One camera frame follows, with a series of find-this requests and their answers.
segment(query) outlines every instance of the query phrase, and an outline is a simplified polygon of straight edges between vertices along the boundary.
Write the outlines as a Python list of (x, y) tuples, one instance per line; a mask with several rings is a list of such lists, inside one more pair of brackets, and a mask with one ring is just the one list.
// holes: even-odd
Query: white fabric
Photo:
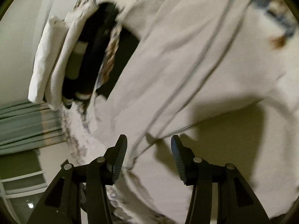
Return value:
[[(231, 0), (228, 6), (229, 0), (143, 0), (119, 18), (141, 41), (109, 98), (96, 99), (93, 136), (110, 147), (125, 134), (129, 167), (153, 139), (164, 138), (165, 144), (141, 154), (121, 179), (147, 207), (179, 223), (191, 188), (179, 180), (170, 137), (164, 137), (175, 132), (184, 133), (183, 143), (210, 163), (236, 164), (270, 217), (286, 212), (296, 199), (296, 107), (286, 116), (273, 99), (298, 106), (296, 77), (289, 77), (291, 64), (299, 68), (298, 55), (286, 56), (289, 44), (272, 49), (269, 37), (282, 31), (247, 7), (249, 1)], [(86, 161), (98, 156), (95, 148)], [(117, 188), (124, 194), (123, 186)], [(144, 219), (148, 209), (143, 212), (133, 197), (121, 207), (140, 223), (151, 223)]]
[(98, 9), (95, 3), (88, 2), (68, 13), (64, 22), (69, 27), (61, 53), (52, 70), (45, 90), (45, 98), (52, 110), (59, 109), (62, 100), (62, 84), (68, 58), (77, 43), (86, 20)]
[(56, 59), (60, 53), (68, 27), (57, 17), (52, 17), (46, 23), (38, 45), (33, 73), (29, 86), (28, 100), (41, 104), (44, 91)]
[(57, 16), (63, 20), (67, 13), (71, 11), (77, 0), (42, 0), (38, 16), (35, 22), (33, 41), (32, 41), (32, 61), (34, 61), (35, 53), (41, 35), (47, 20), (52, 16)]

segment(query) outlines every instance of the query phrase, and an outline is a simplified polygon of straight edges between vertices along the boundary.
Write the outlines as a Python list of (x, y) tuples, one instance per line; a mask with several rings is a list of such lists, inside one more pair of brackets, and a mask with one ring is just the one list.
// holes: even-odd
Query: black fabric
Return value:
[(0, 223), (17, 224), (13, 217), (9, 214), (2, 201), (0, 201)]
[(77, 78), (64, 78), (62, 95), (73, 99), (76, 92), (91, 94), (101, 67), (110, 33), (119, 11), (112, 3), (101, 3), (87, 19), (78, 41), (88, 42)]
[(113, 69), (109, 74), (108, 81), (96, 89), (97, 95), (103, 95), (106, 99), (109, 97), (138, 44), (139, 40), (128, 30), (123, 28), (120, 33), (119, 46), (115, 53)]

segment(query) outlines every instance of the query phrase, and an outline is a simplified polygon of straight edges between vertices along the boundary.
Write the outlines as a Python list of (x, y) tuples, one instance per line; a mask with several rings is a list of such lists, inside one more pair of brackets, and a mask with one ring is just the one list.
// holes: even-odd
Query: folded white towel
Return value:
[(68, 13), (64, 20), (69, 30), (45, 90), (48, 106), (54, 111), (61, 105), (62, 84), (68, 58), (77, 43), (86, 20), (94, 14), (97, 9), (98, 5), (88, 2)]
[(28, 100), (32, 103), (41, 104), (43, 102), (46, 84), (67, 32), (68, 26), (56, 16), (50, 18), (46, 23), (35, 54), (29, 86)]

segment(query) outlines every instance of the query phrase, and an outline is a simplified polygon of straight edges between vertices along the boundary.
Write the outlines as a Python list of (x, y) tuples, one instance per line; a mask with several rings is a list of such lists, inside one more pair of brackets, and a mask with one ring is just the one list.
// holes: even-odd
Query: fabric fold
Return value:
[[(246, 179), (259, 185), (255, 191), (267, 213), (283, 213), (293, 198), (286, 197), (279, 207), (273, 205), (269, 198), (273, 192), (264, 189), (270, 185), (264, 173), (269, 171), (280, 183), (288, 179), (287, 190), (271, 185), (287, 196), (295, 189), (293, 171), (278, 175), (280, 166), (288, 162), (279, 150), (272, 150), (281, 165), (271, 164), (262, 150), (271, 150), (271, 144), (284, 149), (280, 143), (287, 123), (271, 107), (256, 102), (275, 88), (284, 74), (284, 59), (267, 40), (269, 34), (260, 26), (261, 15), (252, 0), (164, 0), (155, 10), (147, 9), (155, 1), (145, 1), (136, 3), (123, 17), (122, 26), (134, 28), (132, 32), (141, 40), (107, 100), (97, 99), (99, 121), (93, 136), (107, 147), (119, 134), (128, 137), (124, 176), (129, 188), (148, 206), (155, 205), (179, 223), (184, 221), (190, 190), (170, 169), (170, 137), (163, 139), (165, 144), (157, 140), (177, 130), (187, 134), (189, 142), (183, 142), (192, 144), (198, 156), (211, 163), (240, 166)], [(218, 124), (213, 117), (223, 114), (227, 120)], [(209, 128), (202, 126), (206, 122), (212, 123)], [(275, 143), (274, 132), (278, 133)], [(227, 162), (220, 163), (222, 149), (227, 151), (223, 155)], [(212, 150), (217, 157), (208, 155)], [(136, 183), (133, 175), (142, 183)], [(154, 176), (165, 186), (160, 192)], [(151, 199), (142, 194), (143, 189)], [(182, 195), (174, 200), (175, 191)]]
[(98, 5), (92, 2), (87, 2), (83, 6), (68, 13), (64, 20), (67, 26), (69, 26), (69, 30), (45, 90), (46, 101), (50, 109), (53, 111), (59, 109), (61, 105), (62, 84), (68, 58), (77, 43), (86, 20), (94, 14), (97, 9)]
[(56, 16), (45, 25), (40, 43), (35, 54), (33, 73), (30, 81), (28, 100), (41, 104), (51, 71), (59, 56), (68, 26)]

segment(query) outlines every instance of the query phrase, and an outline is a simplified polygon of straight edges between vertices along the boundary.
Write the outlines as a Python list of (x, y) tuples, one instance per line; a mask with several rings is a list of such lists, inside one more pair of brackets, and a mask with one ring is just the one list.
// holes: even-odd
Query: curtain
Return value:
[(58, 112), (46, 103), (31, 102), (0, 108), (0, 155), (64, 142)]

